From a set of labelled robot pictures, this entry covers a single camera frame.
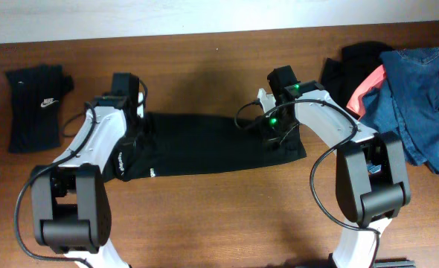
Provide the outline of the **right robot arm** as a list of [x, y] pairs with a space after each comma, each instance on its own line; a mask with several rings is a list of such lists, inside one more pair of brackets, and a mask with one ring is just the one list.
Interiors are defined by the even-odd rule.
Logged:
[[[267, 80], [271, 93], [260, 89], [261, 120], [285, 133], [292, 124], [310, 128], [327, 146], [310, 171], [310, 190], [319, 209], [341, 226], [329, 267], [415, 267], [406, 258], [377, 260], [380, 238], [402, 207], [411, 201], [403, 145], [393, 132], [379, 133], [341, 108], [318, 82], [300, 82], [291, 66], [274, 69]], [[329, 156], [336, 157], [335, 195], [343, 220], [322, 204], [315, 173]]]

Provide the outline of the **black t-shirt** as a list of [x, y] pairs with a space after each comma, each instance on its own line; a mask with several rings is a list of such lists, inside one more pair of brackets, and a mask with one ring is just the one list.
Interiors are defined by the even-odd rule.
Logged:
[[115, 145], [104, 181], [248, 170], [307, 155], [297, 130], [267, 141], [263, 130], [242, 131], [232, 118], [218, 115], [148, 112], [142, 123], [142, 130]]

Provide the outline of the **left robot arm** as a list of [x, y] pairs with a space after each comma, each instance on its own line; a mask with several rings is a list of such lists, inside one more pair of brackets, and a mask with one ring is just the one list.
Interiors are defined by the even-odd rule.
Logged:
[[52, 261], [79, 267], [127, 267], [109, 236], [112, 214], [104, 182], [123, 179], [127, 159], [147, 134], [148, 89], [131, 73], [115, 73], [110, 92], [86, 103], [85, 121], [51, 164], [37, 166], [30, 191], [33, 235]]

